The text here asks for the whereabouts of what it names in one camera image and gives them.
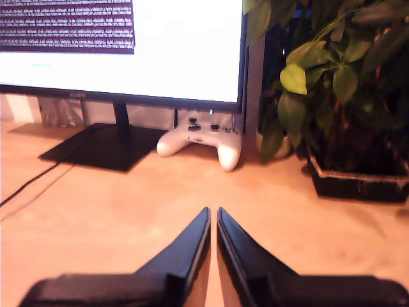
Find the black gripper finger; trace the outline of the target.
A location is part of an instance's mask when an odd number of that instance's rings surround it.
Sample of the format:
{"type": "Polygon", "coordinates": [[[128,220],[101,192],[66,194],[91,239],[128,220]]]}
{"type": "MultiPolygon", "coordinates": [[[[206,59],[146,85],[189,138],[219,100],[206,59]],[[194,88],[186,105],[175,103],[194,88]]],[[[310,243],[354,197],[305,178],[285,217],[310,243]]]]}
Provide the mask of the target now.
{"type": "Polygon", "coordinates": [[[150,306],[204,306],[211,256],[211,216],[205,207],[175,240],[135,273],[161,277],[150,306]]]}
{"type": "Polygon", "coordinates": [[[224,209],[217,211],[217,245],[222,286],[238,296],[239,306],[282,306],[272,285],[274,276],[297,273],[259,245],[224,209]]]}

